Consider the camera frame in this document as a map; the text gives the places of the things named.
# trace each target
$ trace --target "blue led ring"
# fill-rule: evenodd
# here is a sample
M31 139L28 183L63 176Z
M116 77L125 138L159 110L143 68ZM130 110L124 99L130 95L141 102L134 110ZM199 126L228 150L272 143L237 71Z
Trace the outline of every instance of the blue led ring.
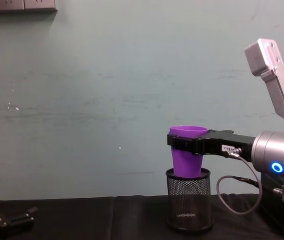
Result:
M272 169L276 173L282 173L283 172L283 167L280 163L274 162L271 165Z

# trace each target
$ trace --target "black table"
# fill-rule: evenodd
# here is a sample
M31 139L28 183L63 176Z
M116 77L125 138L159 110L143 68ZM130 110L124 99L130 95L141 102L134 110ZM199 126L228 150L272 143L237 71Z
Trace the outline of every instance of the black table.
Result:
M252 206L253 194L224 195L238 211ZM284 239L258 211L246 216L229 212L212 196L213 229L186 235L166 225L167 196L118 196L80 199L0 201L8 215L36 206L38 215L31 232L10 240L246 240Z

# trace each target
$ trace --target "cable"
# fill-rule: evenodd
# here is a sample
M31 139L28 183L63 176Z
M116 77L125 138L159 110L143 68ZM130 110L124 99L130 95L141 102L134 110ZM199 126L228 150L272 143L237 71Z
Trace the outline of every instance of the cable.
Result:
M248 168L251 170L251 172L253 173L253 175L255 176L256 178L256 181L257 181L257 186L258 186L258 197L257 197L257 200L256 200L256 203L253 205L253 207L251 207L249 210L247 211L244 211L244 212L238 212L238 211L235 211L233 208L231 208L227 203L226 201L222 198L221 196L221 193L220 193L220 182L223 180L223 179L236 179L236 180L239 180L241 182L247 182L245 180L245 178L242 178L242 177L235 177L235 176L230 176L230 175L227 175L227 176L223 176L223 177L220 177L218 180L217 180L217 183L216 183L216 192L217 192L217 195L218 197L220 198L221 202L234 214L237 214L237 215L246 215L246 214L249 214L251 212L253 212L260 204L261 202L261 199L262 199L262 184L261 184L261 180L258 178L255 170L253 169L253 167L251 167L247 161L241 157L241 156L237 156L237 159L241 160L242 162L245 163L245 165L248 166Z

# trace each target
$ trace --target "painted wall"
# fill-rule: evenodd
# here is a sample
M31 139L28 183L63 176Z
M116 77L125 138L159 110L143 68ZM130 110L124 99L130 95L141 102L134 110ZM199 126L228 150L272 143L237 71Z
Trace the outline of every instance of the painted wall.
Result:
M284 131L243 49L275 39L284 1L59 0L0 15L0 199L166 194L171 125ZM243 163L206 156L212 193ZM226 193L256 193L225 180Z

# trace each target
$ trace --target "gray cable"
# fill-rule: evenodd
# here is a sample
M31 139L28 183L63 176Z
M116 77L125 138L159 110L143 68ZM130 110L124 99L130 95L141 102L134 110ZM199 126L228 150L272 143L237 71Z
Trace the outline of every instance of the gray cable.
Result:
M221 202L234 214L237 214L237 215L246 215L246 214L249 214L251 213L252 211L254 211L260 204L261 202L261 199L262 199L262 184L261 184L261 180L258 178L255 170L253 167L251 167L247 161L241 157L241 156L238 156L237 157L238 159L242 160L242 162L245 163L245 165L247 165L251 172L254 174L255 178L256 178L256 181L257 181L257 184L258 184L258 197L257 197L257 200L256 200L256 203L253 205L253 207L251 207L249 210L247 211L244 211L244 212L238 212L238 211L235 211L233 208L231 208L227 203L226 201L224 201L224 199L222 198L221 196L221 193L220 193L220 182L223 180L223 179L233 179L233 176L230 176L230 175L227 175L227 176L223 176L223 177L220 177L218 180L217 180L217 183L216 183L216 192L217 192L217 195L218 197L220 198Z

